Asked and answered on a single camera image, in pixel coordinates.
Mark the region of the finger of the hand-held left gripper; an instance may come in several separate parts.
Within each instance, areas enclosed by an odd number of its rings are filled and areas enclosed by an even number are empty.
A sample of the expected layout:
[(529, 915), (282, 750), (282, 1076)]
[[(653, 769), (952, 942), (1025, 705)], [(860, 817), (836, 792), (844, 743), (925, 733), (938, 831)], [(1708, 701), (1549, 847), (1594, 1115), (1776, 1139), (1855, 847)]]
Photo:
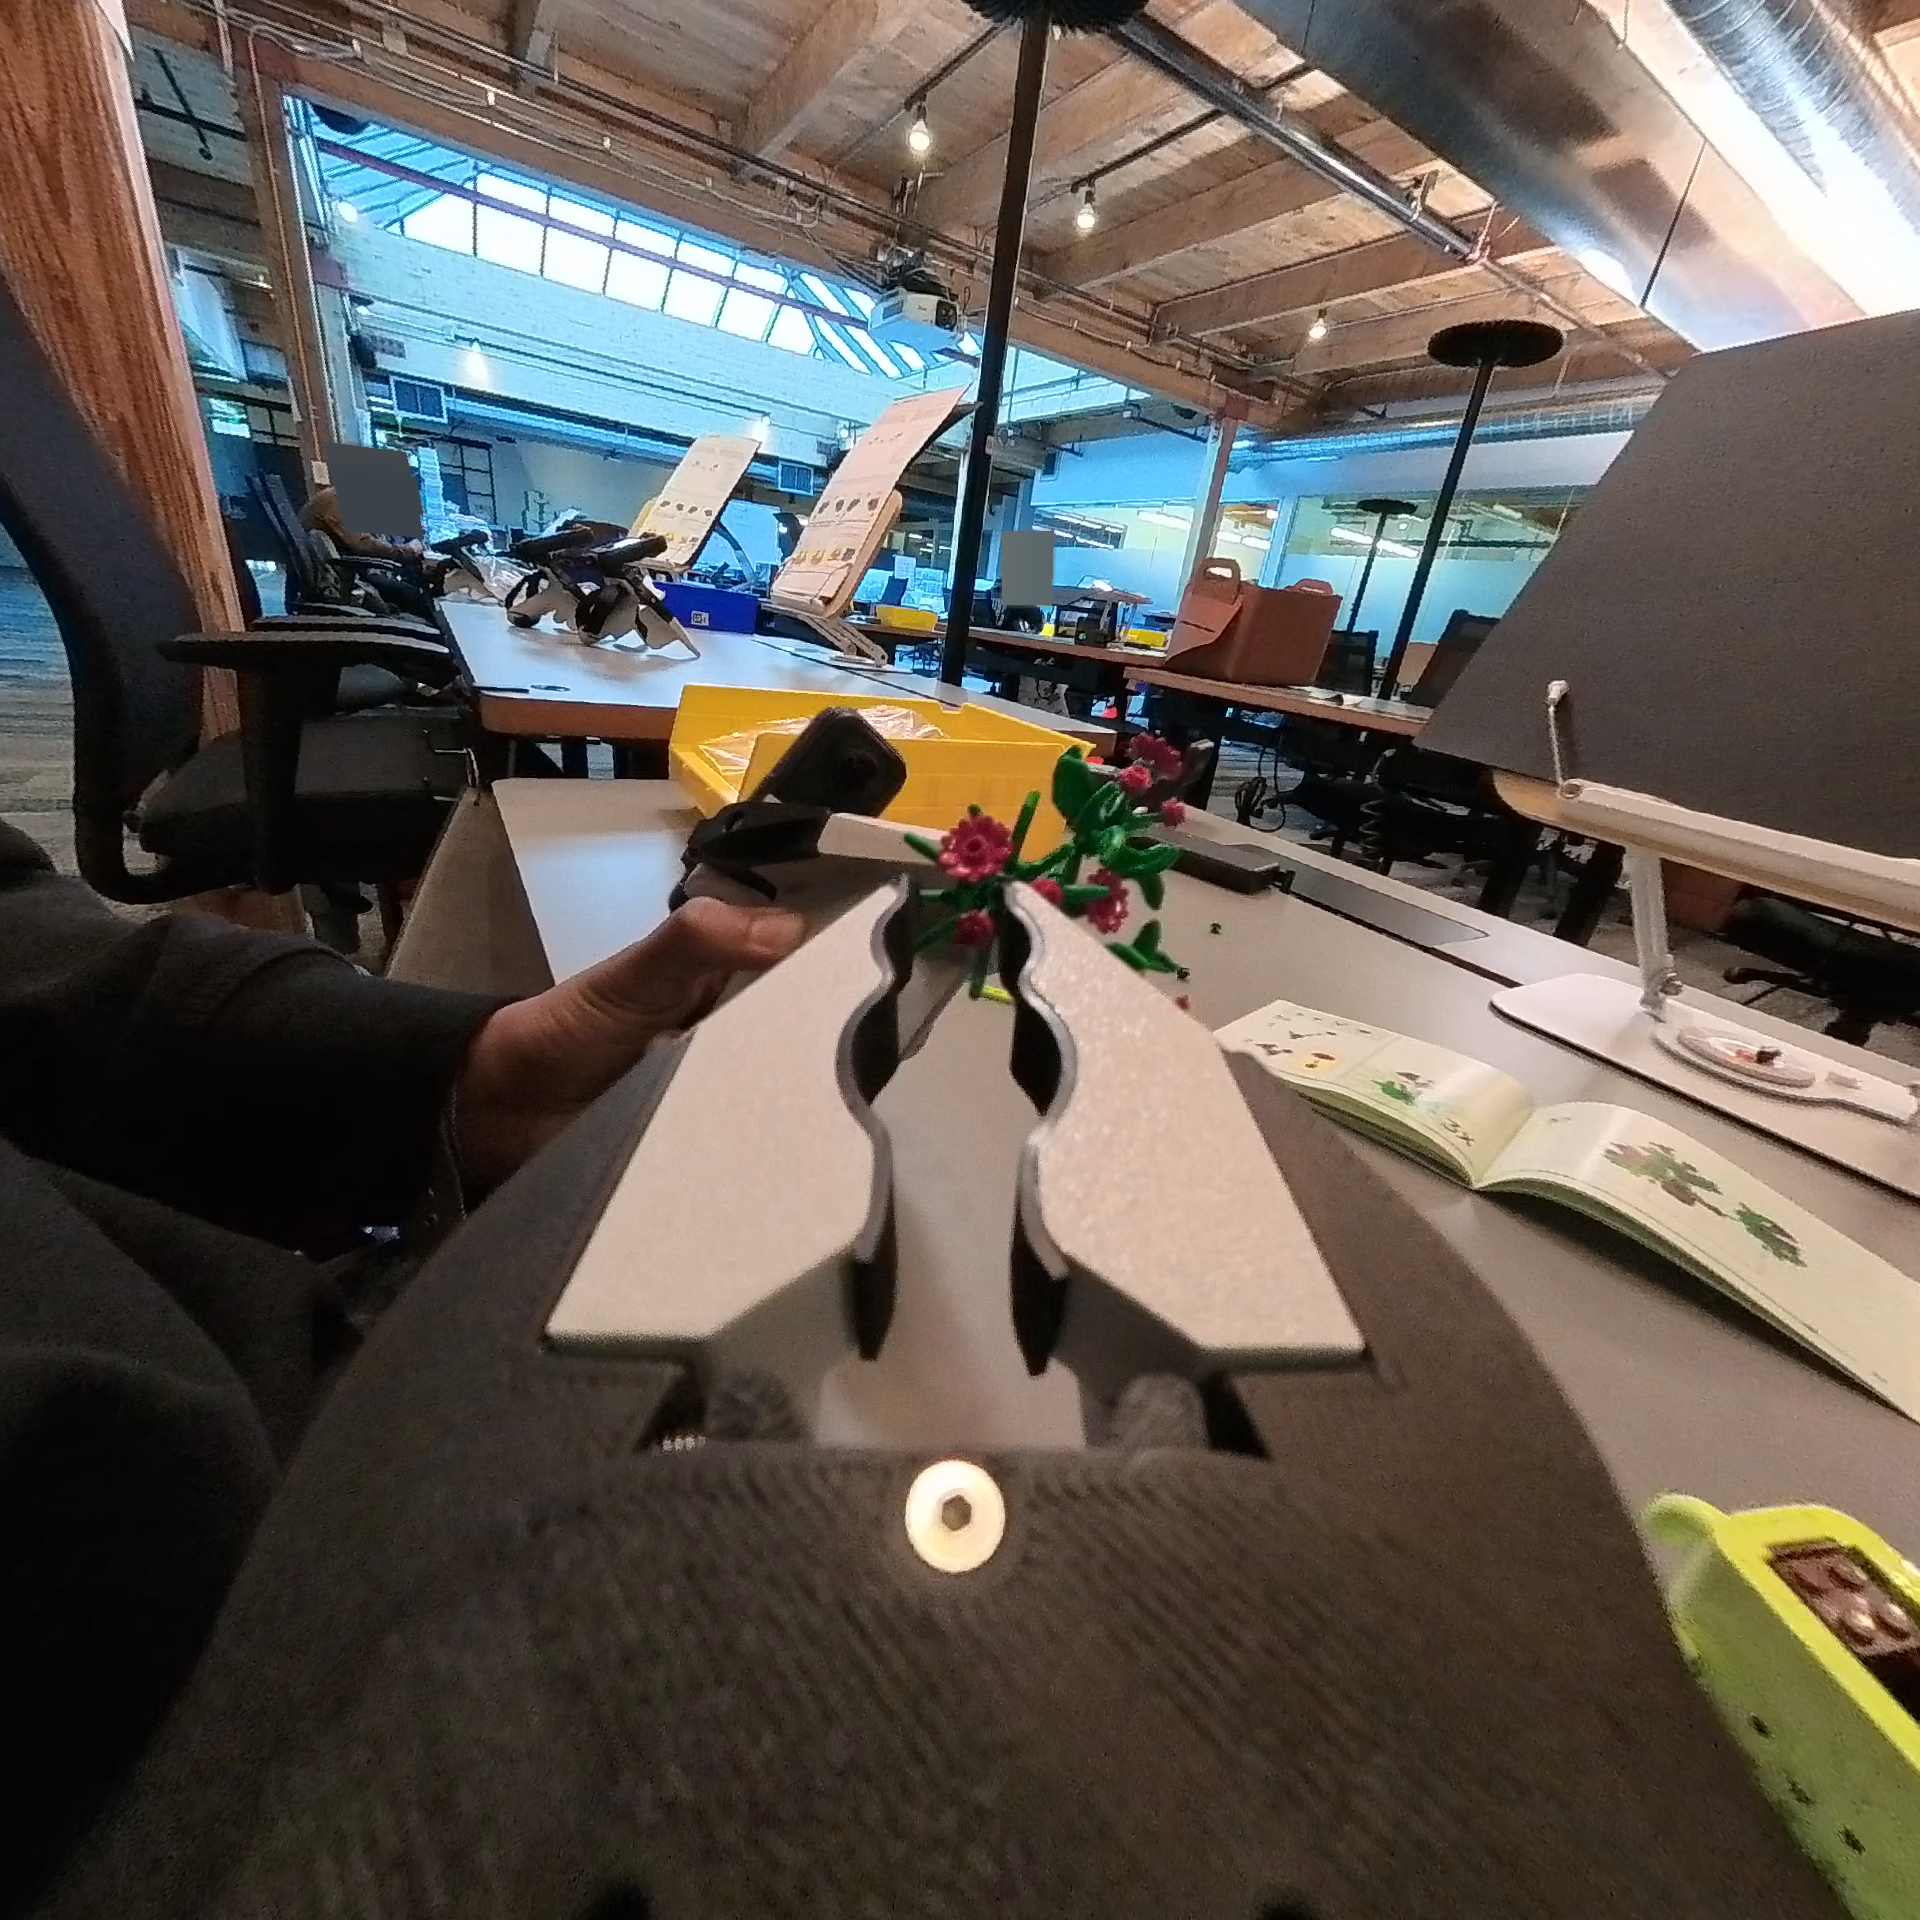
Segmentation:
[(814, 849), (817, 856), (863, 859), (913, 876), (948, 877), (938, 833), (866, 814), (829, 814)]
[(911, 960), (911, 966), (900, 968), (894, 993), (896, 1065), (888, 1072), (922, 1047), (930, 1029), (966, 981), (969, 960)]

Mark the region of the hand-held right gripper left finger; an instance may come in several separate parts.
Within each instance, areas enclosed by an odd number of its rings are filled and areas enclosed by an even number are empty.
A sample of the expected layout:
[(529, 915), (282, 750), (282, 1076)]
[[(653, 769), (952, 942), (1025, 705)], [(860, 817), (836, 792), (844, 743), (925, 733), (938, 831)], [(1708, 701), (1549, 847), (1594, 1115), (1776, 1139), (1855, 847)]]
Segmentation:
[(896, 1309), (909, 888), (892, 880), (701, 1021), (545, 1319), (567, 1353), (873, 1360)]

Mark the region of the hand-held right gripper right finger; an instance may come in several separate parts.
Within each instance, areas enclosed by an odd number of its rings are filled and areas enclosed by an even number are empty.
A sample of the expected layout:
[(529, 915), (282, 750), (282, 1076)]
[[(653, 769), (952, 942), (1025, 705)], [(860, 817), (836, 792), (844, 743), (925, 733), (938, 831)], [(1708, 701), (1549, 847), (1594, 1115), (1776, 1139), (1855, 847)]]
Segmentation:
[(1030, 1375), (1215, 1377), (1358, 1363), (1362, 1333), (1212, 1033), (1034, 887), (1006, 895)]

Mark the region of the small toy flower sprig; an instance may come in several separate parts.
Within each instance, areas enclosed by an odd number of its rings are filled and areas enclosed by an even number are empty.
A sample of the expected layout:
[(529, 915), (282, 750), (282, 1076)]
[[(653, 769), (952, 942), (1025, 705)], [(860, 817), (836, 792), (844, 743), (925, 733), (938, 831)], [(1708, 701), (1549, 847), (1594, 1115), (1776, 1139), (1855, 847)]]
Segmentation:
[(930, 921), (916, 932), (913, 951), (958, 948), (965, 960), (966, 993), (973, 1000), (1006, 998), (1004, 988), (990, 984), (990, 971), (1007, 887), (1053, 883), (1041, 856), (1023, 856), (1023, 840), (1038, 814), (1040, 791), (1028, 791), (1012, 824), (980, 806), (969, 806), (936, 843), (916, 831), (905, 837), (905, 843), (930, 856), (941, 876), (941, 883), (919, 888), (919, 905), (930, 912)]

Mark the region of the toy flower plant brown base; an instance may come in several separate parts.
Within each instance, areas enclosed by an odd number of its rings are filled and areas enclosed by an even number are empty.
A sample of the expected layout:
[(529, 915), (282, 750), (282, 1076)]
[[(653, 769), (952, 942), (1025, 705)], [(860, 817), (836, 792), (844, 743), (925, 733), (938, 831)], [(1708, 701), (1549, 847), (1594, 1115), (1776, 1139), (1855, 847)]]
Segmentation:
[(1023, 869), (1023, 883), (1100, 935), (1124, 966), (1185, 977), (1167, 955), (1158, 910), (1176, 856), (1167, 831), (1184, 822), (1185, 755), (1134, 733), (1118, 759), (1070, 750), (1055, 760), (1049, 801), (1064, 838)]

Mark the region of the yellow plastic bin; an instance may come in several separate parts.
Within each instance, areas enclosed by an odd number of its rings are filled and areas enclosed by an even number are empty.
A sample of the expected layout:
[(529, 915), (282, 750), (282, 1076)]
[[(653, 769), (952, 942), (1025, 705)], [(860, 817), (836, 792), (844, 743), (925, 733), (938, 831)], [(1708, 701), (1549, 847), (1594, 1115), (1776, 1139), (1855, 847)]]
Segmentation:
[(1021, 855), (1041, 856), (1068, 838), (1064, 815), (1052, 800), (1052, 776), (1071, 740), (1041, 719), (985, 704), (946, 705), (897, 689), (693, 685), (681, 692), (668, 736), (668, 773), (686, 800), (710, 817), (754, 797), (802, 729), (829, 708), (860, 710), (902, 759), (902, 781), (885, 805), (836, 800), (836, 808), (934, 838), (969, 808), (1014, 827), (1023, 797), (1038, 792)]

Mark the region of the long pale desk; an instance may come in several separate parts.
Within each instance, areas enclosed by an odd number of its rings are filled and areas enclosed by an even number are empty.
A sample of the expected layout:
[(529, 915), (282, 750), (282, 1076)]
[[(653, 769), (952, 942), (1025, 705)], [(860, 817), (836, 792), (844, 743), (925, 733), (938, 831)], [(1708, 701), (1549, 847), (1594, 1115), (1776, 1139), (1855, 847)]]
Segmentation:
[(1114, 727), (1023, 708), (973, 688), (946, 685), (896, 670), (820, 656), (789, 640), (709, 633), (700, 654), (590, 647), (543, 629), (516, 629), (490, 603), (442, 603), (449, 644), (464, 662), (470, 705), (482, 732), (504, 739), (602, 740), (637, 757), (641, 776), (664, 774), (681, 692), (695, 685), (815, 692), (836, 701), (862, 695), (922, 696), (946, 705), (982, 704), (1064, 732), (1103, 752)]

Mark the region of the idle hand-held gripper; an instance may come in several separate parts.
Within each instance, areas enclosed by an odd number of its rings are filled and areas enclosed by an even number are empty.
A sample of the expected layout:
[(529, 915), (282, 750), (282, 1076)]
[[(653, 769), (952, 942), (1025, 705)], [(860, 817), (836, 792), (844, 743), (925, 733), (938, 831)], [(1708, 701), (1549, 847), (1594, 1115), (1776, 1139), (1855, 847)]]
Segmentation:
[(591, 583), (583, 583), (572, 615), (583, 644), (616, 648), (629, 641), (645, 654), (679, 647), (689, 657), (701, 656), (658, 583), (670, 573), (670, 547), (664, 534), (626, 534), (583, 551), (578, 571)]
[(508, 553), (518, 565), (518, 579), (501, 601), (509, 623), (529, 631), (552, 619), (562, 633), (574, 633), (583, 598), (578, 559), (606, 534), (602, 520), (568, 517), (549, 532), (511, 541)]

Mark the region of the tall tan poster board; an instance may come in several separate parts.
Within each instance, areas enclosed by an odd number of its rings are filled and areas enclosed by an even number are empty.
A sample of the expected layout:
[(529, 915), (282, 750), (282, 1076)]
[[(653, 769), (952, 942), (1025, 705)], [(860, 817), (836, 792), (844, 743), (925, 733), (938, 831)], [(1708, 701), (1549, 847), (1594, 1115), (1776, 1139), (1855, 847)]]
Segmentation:
[(800, 528), (798, 551), (780, 566), (764, 609), (792, 617), (805, 636), (838, 656), (888, 662), (882, 647), (847, 623), (854, 590), (894, 528), (905, 468), (972, 404), (961, 388), (894, 399), (854, 441)]

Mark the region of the black flat box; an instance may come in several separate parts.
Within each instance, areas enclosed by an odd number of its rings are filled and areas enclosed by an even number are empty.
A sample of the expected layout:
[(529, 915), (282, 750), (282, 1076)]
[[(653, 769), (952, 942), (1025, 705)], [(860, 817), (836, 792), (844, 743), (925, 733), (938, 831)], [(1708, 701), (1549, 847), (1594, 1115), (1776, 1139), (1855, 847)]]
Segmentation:
[(1172, 871), (1237, 895), (1289, 894), (1295, 869), (1270, 847), (1215, 843), (1188, 833), (1170, 837)]

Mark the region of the open instruction booklet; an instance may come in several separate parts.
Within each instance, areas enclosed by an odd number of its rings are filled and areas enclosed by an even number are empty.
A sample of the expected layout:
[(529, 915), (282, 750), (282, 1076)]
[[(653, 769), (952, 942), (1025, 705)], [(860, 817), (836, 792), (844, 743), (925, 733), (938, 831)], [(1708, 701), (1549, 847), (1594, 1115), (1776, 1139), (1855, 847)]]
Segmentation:
[(1917, 1285), (1678, 1126), (1541, 1103), (1446, 1047), (1278, 998), (1215, 1031), (1317, 1111), (1492, 1196), (1618, 1231), (1917, 1420)]

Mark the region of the brown top desk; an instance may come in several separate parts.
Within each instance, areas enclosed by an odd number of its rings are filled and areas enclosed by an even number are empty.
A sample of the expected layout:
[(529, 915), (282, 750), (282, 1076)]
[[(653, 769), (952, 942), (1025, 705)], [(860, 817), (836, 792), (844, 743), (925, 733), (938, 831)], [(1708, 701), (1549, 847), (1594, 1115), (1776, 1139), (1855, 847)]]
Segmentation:
[(1204, 678), (1152, 662), (1121, 662), (1120, 670), (1121, 678), (1135, 688), (1176, 692), (1221, 708), (1282, 712), (1359, 733), (1414, 739), (1432, 719), (1432, 708), (1372, 695)]

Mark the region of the brown cardboard carrier box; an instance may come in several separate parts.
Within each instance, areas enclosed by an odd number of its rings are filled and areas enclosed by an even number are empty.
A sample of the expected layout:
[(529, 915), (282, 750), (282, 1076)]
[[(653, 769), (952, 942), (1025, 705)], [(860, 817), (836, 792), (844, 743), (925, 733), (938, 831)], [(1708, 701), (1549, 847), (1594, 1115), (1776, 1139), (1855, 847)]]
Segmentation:
[(1338, 593), (1319, 581), (1261, 587), (1233, 559), (1197, 565), (1174, 615), (1165, 662), (1193, 678), (1246, 685), (1317, 680), (1337, 623)]

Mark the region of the wooden pillar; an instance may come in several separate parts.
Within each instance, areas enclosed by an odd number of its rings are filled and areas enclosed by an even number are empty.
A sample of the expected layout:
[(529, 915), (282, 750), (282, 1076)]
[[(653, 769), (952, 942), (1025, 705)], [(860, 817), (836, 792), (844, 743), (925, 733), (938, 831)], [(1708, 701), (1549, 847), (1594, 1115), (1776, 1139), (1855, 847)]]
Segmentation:
[(172, 555), (191, 633), (242, 625), (119, 5), (2, 5), (4, 289)]

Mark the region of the large ceiling duct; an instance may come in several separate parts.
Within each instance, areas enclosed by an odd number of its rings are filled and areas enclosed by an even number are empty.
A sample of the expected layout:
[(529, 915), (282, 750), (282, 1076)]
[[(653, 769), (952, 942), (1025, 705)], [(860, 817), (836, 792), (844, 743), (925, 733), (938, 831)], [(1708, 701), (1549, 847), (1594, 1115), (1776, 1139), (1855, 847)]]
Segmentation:
[(1846, 5), (1247, 5), (1697, 350), (1914, 308), (1914, 110)]

